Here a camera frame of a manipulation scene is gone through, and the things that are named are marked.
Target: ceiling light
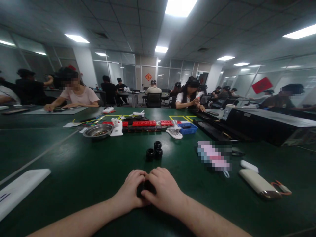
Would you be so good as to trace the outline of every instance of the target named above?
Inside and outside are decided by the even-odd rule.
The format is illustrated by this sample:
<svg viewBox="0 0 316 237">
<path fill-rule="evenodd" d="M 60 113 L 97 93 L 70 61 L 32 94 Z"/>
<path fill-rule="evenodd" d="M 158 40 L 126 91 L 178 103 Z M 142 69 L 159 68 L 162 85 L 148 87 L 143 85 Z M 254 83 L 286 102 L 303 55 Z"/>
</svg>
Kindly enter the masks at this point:
<svg viewBox="0 0 316 237">
<path fill-rule="evenodd" d="M 107 55 L 105 54 L 105 53 L 97 53 L 97 52 L 95 52 L 97 55 L 100 55 L 100 56 L 102 56 L 102 57 L 106 57 Z"/>
<path fill-rule="evenodd" d="M 238 63 L 238 64 L 234 64 L 235 66 L 245 66 L 248 65 L 249 63 Z"/>
<path fill-rule="evenodd" d="M 309 35 L 313 35 L 313 34 L 316 34 L 316 25 L 312 25 L 312 26 L 309 26 L 307 28 L 289 33 L 287 35 L 284 35 L 283 37 L 296 40 L 296 39 L 300 39 L 300 38 L 303 38 L 303 37 L 306 37 Z"/>
<path fill-rule="evenodd" d="M 298 67 L 301 67 L 301 65 L 292 65 L 292 66 L 281 67 L 281 68 L 289 69 L 289 68 L 298 68 Z"/>
<path fill-rule="evenodd" d="M 175 17 L 188 17 L 197 0 L 168 0 L 165 14 Z"/>
<path fill-rule="evenodd" d="M 71 38 L 72 40 L 79 42 L 79 43 L 89 43 L 88 41 L 86 41 L 84 38 L 82 38 L 81 36 L 76 36 L 76 35 L 67 35 L 65 34 L 65 36 Z"/>
<path fill-rule="evenodd" d="M 250 65 L 248 67 L 260 67 L 261 65 L 260 64 L 254 64 L 254 65 Z"/>
<path fill-rule="evenodd" d="M 46 55 L 46 53 L 42 53 L 42 52 L 35 52 L 35 53 L 38 53 L 38 54 L 41 54 L 41 55 Z"/>
<path fill-rule="evenodd" d="M 234 57 L 233 56 L 224 56 L 224 57 L 221 57 L 217 60 L 222 60 L 222 61 L 226 61 L 226 60 L 229 60 L 229 59 L 233 59 Z"/>
<path fill-rule="evenodd" d="M 158 52 L 158 53 L 166 53 L 167 50 L 168 50 L 167 47 L 156 46 L 155 52 Z"/>
<path fill-rule="evenodd" d="M 0 40 L 0 43 L 2 43 L 2 44 L 6 44 L 6 45 L 14 45 L 14 46 L 15 46 L 15 44 L 11 44 L 11 43 L 9 43 L 9 42 L 2 41 L 2 40 Z"/>
</svg>

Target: metal bowl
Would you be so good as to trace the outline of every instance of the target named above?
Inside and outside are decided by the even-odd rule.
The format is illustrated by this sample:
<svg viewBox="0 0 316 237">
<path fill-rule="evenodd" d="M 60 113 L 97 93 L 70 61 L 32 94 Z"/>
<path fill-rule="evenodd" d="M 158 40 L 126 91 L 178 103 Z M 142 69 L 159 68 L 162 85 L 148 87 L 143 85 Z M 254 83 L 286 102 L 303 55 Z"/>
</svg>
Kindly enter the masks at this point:
<svg viewBox="0 0 316 237">
<path fill-rule="evenodd" d="M 91 138 L 92 140 L 102 140 L 108 137 L 111 134 L 112 130 L 113 130 L 113 126 L 110 124 L 98 124 L 96 126 L 88 128 L 86 131 L 83 132 L 83 135 L 85 137 Z M 102 131 L 108 131 L 108 132 L 106 134 L 95 136 L 95 134 Z"/>
</svg>

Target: pink t-shirt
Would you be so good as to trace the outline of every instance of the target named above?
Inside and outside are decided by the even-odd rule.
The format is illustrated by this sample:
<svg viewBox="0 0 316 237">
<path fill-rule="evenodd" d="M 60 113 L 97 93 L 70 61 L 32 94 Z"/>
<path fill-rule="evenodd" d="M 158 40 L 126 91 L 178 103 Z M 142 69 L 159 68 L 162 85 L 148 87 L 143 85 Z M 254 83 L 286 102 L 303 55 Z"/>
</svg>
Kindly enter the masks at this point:
<svg viewBox="0 0 316 237">
<path fill-rule="evenodd" d="M 100 100 L 95 92 L 89 87 L 85 87 L 82 95 L 76 95 L 73 90 L 65 89 L 62 91 L 60 96 L 65 98 L 66 100 L 70 100 L 73 104 L 91 105 L 93 102 Z"/>
</svg>

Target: gray mat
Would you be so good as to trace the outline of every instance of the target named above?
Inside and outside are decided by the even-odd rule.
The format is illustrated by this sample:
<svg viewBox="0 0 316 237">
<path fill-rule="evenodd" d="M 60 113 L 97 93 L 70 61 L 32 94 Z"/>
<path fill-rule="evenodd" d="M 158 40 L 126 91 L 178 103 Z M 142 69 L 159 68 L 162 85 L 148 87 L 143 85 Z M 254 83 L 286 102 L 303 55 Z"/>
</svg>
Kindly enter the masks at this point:
<svg viewBox="0 0 316 237">
<path fill-rule="evenodd" d="M 23 113 L 23 114 L 27 114 L 27 115 L 63 115 L 63 114 L 67 114 L 67 115 L 69 115 L 69 114 L 76 114 L 80 111 L 85 110 L 86 108 L 87 107 L 74 108 L 73 110 L 67 109 L 67 110 L 64 110 L 62 112 L 47 112 L 44 109 L 38 109 L 38 110 L 33 110 L 30 112 Z"/>
</svg>

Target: paper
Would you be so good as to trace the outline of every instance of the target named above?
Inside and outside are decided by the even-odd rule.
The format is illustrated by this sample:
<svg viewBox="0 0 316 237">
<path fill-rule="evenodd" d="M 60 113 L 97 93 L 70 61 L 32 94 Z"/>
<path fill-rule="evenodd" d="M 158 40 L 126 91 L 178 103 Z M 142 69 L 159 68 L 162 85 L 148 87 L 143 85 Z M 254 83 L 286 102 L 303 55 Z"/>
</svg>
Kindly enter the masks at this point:
<svg viewBox="0 0 316 237">
<path fill-rule="evenodd" d="M 83 128 L 80 133 L 83 133 L 84 131 L 86 131 L 88 128 Z"/>
<path fill-rule="evenodd" d="M 65 126 L 63 127 L 77 127 L 78 125 L 80 125 L 81 123 L 67 123 Z"/>
</svg>

